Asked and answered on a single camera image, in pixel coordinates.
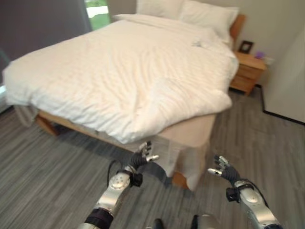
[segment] black cable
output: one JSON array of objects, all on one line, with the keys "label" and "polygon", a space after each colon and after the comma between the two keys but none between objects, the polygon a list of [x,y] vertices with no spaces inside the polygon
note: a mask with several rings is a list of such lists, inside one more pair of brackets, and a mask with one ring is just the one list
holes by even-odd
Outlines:
[{"label": "black cable", "polygon": [[259,192],[259,194],[262,196],[262,198],[263,198],[263,200],[264,200],[264,203],[265,203],[266,207],[269,208],[269,205],[268,205],[268,203],[267,203],[267,201],[266,201],[264,195],[262,194],[261,190],[259,190],[259,188],[255,185],[255,183],[253,183],[251,180],[248,180],[248,179],[245,179],[245,178],[241,178],[241,179],[239,179],[239,180],[249,182],[251,185],[253,185],[253,186],[256,188],[256,190]]},{"label": "black cable", "polygon": [[108,166],[108,173],[107,173],[107,187],[109,186],[109,174],[110,174],[110,169],[113,166],[114,163],[119,162],[121,165],[121,169],[123,168],[123,164],[121,161],[119,160],[113,160],[112,162],[110,162],[109,166]]}]

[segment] bed frame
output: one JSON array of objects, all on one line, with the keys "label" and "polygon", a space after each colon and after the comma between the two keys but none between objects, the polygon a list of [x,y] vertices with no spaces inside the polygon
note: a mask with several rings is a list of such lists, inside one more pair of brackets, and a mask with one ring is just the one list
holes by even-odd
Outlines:
[{"label": "bed frame", "polygon": [[[238,37],[242,27],[243,27],[245,19],[246,19],[245,15],[239,14],[237,16],[235,22],[233,23],[233,25],[230,28],[230,35],[234,39],[234,43],[236,43],[237,37]],[[105,140],[101,137],[98,137],[96,135],[93,135],[89,132],[84,131],[79,126],[71,123],[70,121],[68,121],[64,118],[58,117],[58,116],[51,115],[48,112],[45,112],[43,110],[39,110],[38,115],[36,116],[36,122],[43,130],[45,130],[47,133],[49,133],[53,136],[58,136],[60,133],[52,125],[51,122],[63,125],[63,126],[69,128],[69,129],[76,130],[76,131],[81,132],[85,135],[88,135],[88,136],[97,138],[99,140],[102,140],[104,142],[107,142],[107,140]],[[176,172],[174,174],[173,179],[172,179],[172,183],[175,184],[175,185],[178,185],[180,187],[183,187],[183,188],[188,188],[188,186],[186,184],[185,177],[181,173],[178,173],[178,172]]]}]

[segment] picture frame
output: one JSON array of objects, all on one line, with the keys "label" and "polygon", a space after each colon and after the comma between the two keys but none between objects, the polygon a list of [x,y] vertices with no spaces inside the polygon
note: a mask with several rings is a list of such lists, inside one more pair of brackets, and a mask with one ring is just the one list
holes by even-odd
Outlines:
[{"label": "picture frame", "polygon": [[252,47],[253,47],[254,43],[253,42],[249,42],[249,41],[243,41],[239,47],[239,52],[245,53],[245,54],[249,54]]}]

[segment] wall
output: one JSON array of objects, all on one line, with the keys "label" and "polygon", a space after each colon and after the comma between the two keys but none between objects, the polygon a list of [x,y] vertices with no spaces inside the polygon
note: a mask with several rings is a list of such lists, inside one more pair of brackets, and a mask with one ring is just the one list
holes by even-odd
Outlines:
[{"label": "wall", "polygon": [[305,122],[305,26],[271,70],[265,110]]},{"label": "wall", "polygon": [[0,1],[0,48],[11,60],[89,31],[83,0]]},{"label": "wall", "polygon": [[[220,6],[238,6],[247,21],[236,43],[255,43],[252,53],[264,51],[276,60],[301,30],[305,0],[199,0]],[[134,13],[136,0],[107,0],[111,15]]]}]

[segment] small purple object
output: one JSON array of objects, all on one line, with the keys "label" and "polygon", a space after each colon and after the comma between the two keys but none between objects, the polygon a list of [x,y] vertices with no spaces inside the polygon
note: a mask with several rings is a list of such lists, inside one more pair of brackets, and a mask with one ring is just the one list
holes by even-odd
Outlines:
[{"label": "small purple object", "polygon": [[265,57],[265,53],[264,53],[264,52],[258,51],[258,52],[255,54],[255,58],[257,58],[257,59],[262,60],[264,57]]}]

